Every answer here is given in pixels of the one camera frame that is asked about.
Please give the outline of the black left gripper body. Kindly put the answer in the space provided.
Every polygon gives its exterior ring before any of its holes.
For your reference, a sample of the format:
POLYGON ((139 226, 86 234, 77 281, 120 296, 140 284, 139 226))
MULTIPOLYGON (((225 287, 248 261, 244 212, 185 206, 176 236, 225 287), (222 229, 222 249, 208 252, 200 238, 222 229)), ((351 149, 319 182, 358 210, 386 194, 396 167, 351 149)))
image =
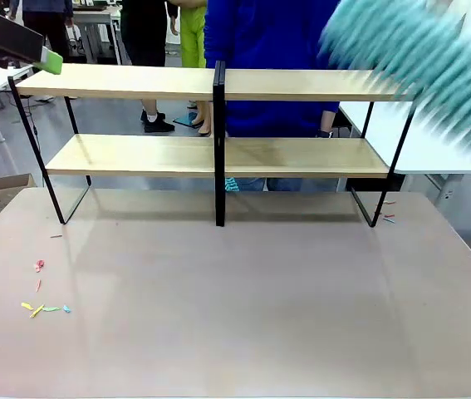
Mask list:
POLYGON ((43 36, 0 15, 0 67, 14 61, 45 65, 43 36))

